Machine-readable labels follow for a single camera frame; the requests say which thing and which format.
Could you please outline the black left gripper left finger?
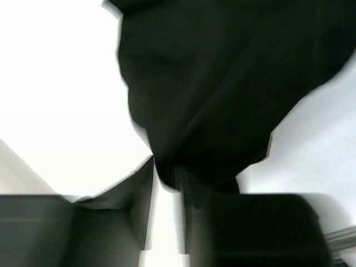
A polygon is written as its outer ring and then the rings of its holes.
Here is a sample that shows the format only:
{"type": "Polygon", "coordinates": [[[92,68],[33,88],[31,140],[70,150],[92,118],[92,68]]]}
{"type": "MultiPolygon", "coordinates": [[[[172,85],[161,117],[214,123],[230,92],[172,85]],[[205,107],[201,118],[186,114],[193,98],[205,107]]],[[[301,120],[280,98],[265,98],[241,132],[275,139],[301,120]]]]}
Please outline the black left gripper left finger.
{"type": "Polygon", "coordinates": [[[2,266],[138,266],[145,248],[154,160],[104,193],[1,196],[2,266]]]}

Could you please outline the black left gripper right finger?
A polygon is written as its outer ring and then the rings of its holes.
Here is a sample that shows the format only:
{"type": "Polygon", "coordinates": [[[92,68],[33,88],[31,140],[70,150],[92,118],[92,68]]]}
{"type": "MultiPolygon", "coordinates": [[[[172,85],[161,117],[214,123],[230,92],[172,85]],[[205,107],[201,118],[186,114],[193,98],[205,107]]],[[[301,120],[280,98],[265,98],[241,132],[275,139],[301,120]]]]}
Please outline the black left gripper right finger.
{"type": "Polygon", "coordinates": [[[331,266],[318,216],[302,196],[222,194],[185,167],[174,177],[190,266],[331,266]]]}

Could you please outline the black trousers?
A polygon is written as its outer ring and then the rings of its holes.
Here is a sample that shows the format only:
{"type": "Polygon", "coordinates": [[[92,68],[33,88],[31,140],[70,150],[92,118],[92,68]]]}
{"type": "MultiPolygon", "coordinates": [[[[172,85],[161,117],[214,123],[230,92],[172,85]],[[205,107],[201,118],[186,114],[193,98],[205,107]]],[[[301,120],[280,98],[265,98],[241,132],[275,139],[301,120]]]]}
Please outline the black trousers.
{"type": "Polygon", "coordinates": [[[354,1],[112,1],[132,119],[162,182],[226,188],[355,51],[354,1]]]}

